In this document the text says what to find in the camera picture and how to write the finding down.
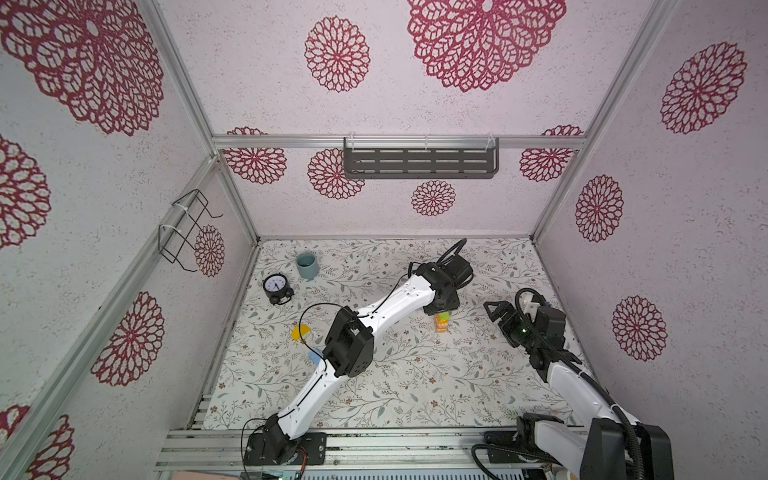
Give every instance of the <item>small red flower pattern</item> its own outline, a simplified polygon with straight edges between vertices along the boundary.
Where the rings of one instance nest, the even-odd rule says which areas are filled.
[[[258,128],[237,127],[229,135],[266,135]],[[230,148],[222,151],[232,171],[255,184],[271,184],[286,172],[282,148]]]
[[[444,214],[453,206],[456,192],[450,184],[440,180],[430,180],[419,185],[411,196],[411,205],[421,215],[434,217]]]
[[[101,351],[91,373],[99,383],[126,386],[139,380],[163,346],[165,319],[157,300],[141,292]]]
[[[653,360],[667,346],[667,324],[648,299],[623,299],[616,305],[611,323],[621,349],[636,360]]]
[[[72,436],[74,429],[69,425],[69,415],[62,415],[56,430],[43,443],[43,449],[27,468],[27,480],[61,480],[69,472],[69,461],[74,452]]]
[[[724,114],[744,83],[744,52],[727,41],[689,58],[661,99],[661,121],[676,134],[701,130]]]
[[[344,152],[338,148],[319,151],[310,160],[306,174],[315,190],[337,200],[357,195],[365,180],[352,180],[344,174]]]
[[[331,91],[349,91],[368,73],[371,63],[366,37],[357,25],[339,17],[315,24],[304,42],[306,66]]]
[[[543,135],[581,135],[584,132],[573,125],[558,125],[546,130]],[[523,176],[537,182],[560,177],[574,151],[568,148],[527,148],[520,157],[520,171]]]
[[[0,448],[8,441],[28,411],[29,406],[14,405],[10,409],[0,412]]]
[[[133,135],[159,116],[163,69],[131,0],[0,0],[0,33],[75,119]]]
[[[565,0],[408,0],[414,55],[444,87],[488,90],[528,67]]]
[[[0,250],[35,236],[51,211],[50,196],[35,159],[0,135]]]
[[[194,259],[205,276],[215,276],[224,265],[224,240],[213,225],[206,225],[194,242]]]
[[[576,226],[591,241],[607,239],[619,226],[624,200],[619,183],[608,175],[588,181],[576,201]]]

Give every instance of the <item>floral pattern table surface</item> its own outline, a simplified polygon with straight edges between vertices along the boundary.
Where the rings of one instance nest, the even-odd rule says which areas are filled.
[[[307,348],[290,336],[309,305],[359,308],[385,296],[410,261],[435,260],[456,240],[271,240],[263,242],[246,298],[219,372],[204,429],[240,429],[252,417],[278,412],[315,369]],[[294,260],[316,254],[320,274],[304,280]],[[420,309],[376,338],[373,363],[321,408],[316,428],[514,425],[523,412],[573,424],[568,404],[509,346],[483,309],[533,287],[558,306],[529,240],[470,239],[462,256],[475,278],[459,291],[461,307],[447,333],[436,333]],[[269,303],[263,279],[283,273],[296,291],[284,306]],[[305,315],[305,339],[322,349],[336,307]],[[570,326],[566,347],[584,359]]]

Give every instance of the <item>red doily pattern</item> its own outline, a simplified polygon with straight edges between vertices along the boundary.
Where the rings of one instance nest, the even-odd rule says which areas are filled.
[[[456,192],[450,184],[430,180],[419,185],[411,196],[411,205],[421,215],[434,217],[448,211],[456,200]]]
[[[74,452],[73,434],[74,429],[69,425],[69,415],[62,415],[56,430],[48,435],[43,449],[27,468],[26,480],[64,478],[64,475],[69,472],[69,460]]]
[[[99,383],[112,386],[126,386],[138,380],[149,370],[163,346],[164,324],[157,300],[148,292],[139,293],[91,367],[91,373]]]
[[[0,135],[0,249],[35,236],[51,211],[50,196],[35,159]]]
[[[408,0],[414,55],[445,87],[488,90],[531,64],[565,0]]]
[[[366,37],[345,18],[325,17],[304,42],[306,66],[331,91],[348,91],[368,73],[371,58]]]
[[[28,406],[14,405],[10,409],[0,412],[0,448],[16,430],[16,425],[28,411]]]
[[[306,174],[310,183],[328,198],[354,197],[366,184],[365,180],[351,180],[344,174],[344,153],[338,148],[319,151],[310,160]]]
[[[588,181],[576,201],[576,225],[591,242],[605,240],[619,226],[624,200],[619,183],[608,175]]]
[[[653,360],[667,346],[667,324],[648,299],[629,296],[620,301],[611,323],[621,349],[636,360]]]
[[[238,127],[229,135],[266,135],[258,128]],[[286,156],[282,148],[231,148],[222,152],[232,171],[255,184],[271,184],[286,172]]]
[[[194,242],[194,259],[205,276],[214,276],[224,265],[224,240],[213,225],[206,225]]]
[[[0,32],[77,120],[133,135],[160,114],[163,70],[131,0],[0,0]]]
[[[661,121],[676,134],[711,124],[736,99],[745,70],[744,52],[727,41],[697,52],[667,86],[661,99]]]
[[[581,135],[584,132],[573,125],[558,125],[546,130],[543,135]],[[523,176],[537,182],[560,177],[573,150],[568,148],[527,148],[520,157],[520,171]]]

